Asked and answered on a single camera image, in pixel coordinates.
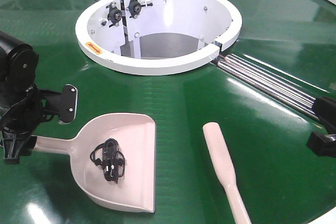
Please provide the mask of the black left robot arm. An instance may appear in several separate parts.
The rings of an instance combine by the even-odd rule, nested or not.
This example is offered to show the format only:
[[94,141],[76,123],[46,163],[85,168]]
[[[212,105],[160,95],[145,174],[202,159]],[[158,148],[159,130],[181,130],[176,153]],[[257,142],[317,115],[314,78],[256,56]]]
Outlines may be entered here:
[[35,85],[39,56],[32,46],[1,32],[1,145],[5,164],[19,164],[34,147],[29,139],[41,122]]

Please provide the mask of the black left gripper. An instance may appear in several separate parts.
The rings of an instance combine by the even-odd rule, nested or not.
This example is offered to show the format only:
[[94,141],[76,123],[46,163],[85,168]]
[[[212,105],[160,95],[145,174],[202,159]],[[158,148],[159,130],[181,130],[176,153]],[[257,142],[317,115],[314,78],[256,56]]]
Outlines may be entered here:
[[32,154],[37,141],[33,131],[45,119],[41,100],[40,91],[31,89],[1,117],[5,164],[19,164],[21,156]]

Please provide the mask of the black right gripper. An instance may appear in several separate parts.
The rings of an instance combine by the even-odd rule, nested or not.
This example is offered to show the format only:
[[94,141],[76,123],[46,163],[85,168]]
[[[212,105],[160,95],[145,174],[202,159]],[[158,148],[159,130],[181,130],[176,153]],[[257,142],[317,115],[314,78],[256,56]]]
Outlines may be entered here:
[[316,98],[312,110],[328,134],[312,132],[306,146],[317,156],[335,157],[335,99]]

